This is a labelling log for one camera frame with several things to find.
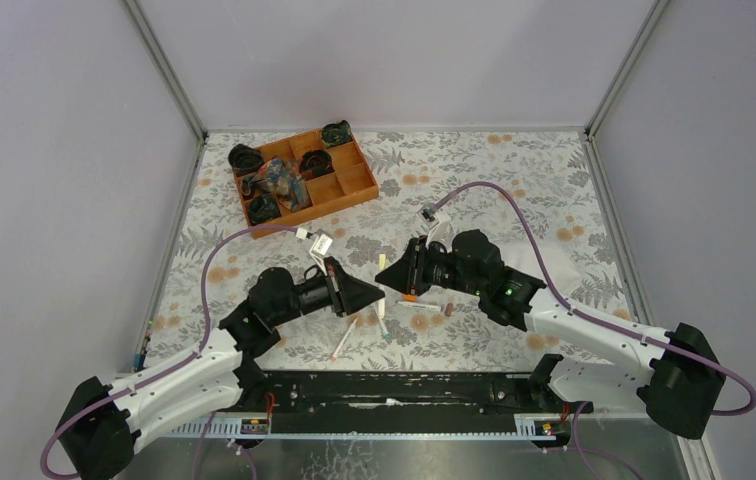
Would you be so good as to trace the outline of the white pen orange tip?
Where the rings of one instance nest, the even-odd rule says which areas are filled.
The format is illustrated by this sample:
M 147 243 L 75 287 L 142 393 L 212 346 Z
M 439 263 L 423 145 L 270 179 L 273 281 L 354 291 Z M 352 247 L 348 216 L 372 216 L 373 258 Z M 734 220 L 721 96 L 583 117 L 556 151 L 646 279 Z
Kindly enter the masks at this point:
M 330 356 L 330 359 L 331 359 L 332 362 L 335 362 L 338 359 L 339 354 L 340 354 L 342 348 L 344 347 L 344 345 L 347 342 L 348 338 L 351 336 L 351 334 L 354 331 L 354 329 L 357 327 L 357 324 L 358 324 L 358 320 L 356 318 L 353 318 L 349 322 L 348 327 L 346 328 L 346 330 L 345 330 L 342 338 L 339 340 L 339 342 L 337 343 L 335 349 L 333 350 L 333 352 L 332 352 L 332 354 Z

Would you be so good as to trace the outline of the white pen with label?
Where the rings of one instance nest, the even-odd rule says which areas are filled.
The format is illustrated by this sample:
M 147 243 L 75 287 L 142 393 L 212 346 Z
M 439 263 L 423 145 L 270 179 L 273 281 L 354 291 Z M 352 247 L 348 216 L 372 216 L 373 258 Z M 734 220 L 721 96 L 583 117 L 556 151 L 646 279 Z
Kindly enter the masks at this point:
M 418 309 L 418 310 L 427 310 L 427 311 L 435 311 L 435 312 L 441 311 L 441 307 L 439 305 L 428 304 L 428 303 L 399 301 L 397 302 L 397 305 L 403 306 L 406 308 Z

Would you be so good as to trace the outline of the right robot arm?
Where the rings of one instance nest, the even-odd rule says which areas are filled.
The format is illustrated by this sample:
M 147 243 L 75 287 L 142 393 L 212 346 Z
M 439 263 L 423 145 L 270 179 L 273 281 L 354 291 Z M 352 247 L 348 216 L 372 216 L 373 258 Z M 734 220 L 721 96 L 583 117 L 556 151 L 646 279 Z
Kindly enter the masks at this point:
M 479 309 L 499 325 L 554 336 L 610 362 L 622 377 L 586 373 L 557 360 L 545 367 L 543 378 L 561 400 L 643 407 L 657 425 L 683 438 L 703 436 L 726 380 L 698 328 L 681 323 L 669 331 L 569 305 L 543 280 L 506 264 L 500 249 L 479 230 L 456 235 L 450 247 L 413 238 L 375 280 L 402 294 L 441 287 L 473 295 Z

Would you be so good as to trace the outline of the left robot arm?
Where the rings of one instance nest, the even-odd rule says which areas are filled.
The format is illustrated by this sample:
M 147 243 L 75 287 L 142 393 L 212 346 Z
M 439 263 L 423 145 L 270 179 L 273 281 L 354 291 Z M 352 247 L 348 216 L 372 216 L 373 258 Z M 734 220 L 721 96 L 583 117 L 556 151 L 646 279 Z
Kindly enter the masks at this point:
M 237 405 L 264 383 L 255 360 L 279 341 L 277 326 L 324 309 L 346 317 L 385 296 L 333 257 L 311 270 L 312 276 L 296 282 L 288 270 L 268 268 L 200 346 L 110 383 L 96 376 L 82 381 L 52 438 L 71 461 L 71 476 L 111 479 L 153 440 Z

